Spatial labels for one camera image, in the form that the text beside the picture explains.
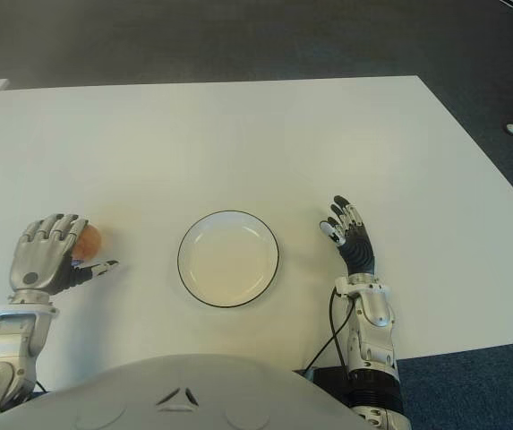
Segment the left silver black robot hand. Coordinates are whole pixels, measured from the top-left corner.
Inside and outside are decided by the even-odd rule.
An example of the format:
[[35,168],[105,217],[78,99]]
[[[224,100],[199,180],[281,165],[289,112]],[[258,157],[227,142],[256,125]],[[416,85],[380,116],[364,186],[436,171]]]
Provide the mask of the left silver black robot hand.
[[15,247],[9,282],[15,295],[56,295],[100,277],[119,264],[109,260],[81,267],[73,248],[89,222],[76,214],[56,213],[30,223]]

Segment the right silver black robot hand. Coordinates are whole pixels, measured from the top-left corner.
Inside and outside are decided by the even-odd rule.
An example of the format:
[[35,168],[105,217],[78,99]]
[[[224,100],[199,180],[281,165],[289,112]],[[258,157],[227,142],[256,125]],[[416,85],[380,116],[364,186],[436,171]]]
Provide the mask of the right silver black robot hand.
[[322,220],[320,230],[334,243],[344,261],[347,274],[375,273],[372,242],[355,206],[345,197],[336,195],[330,205],[332,216]]

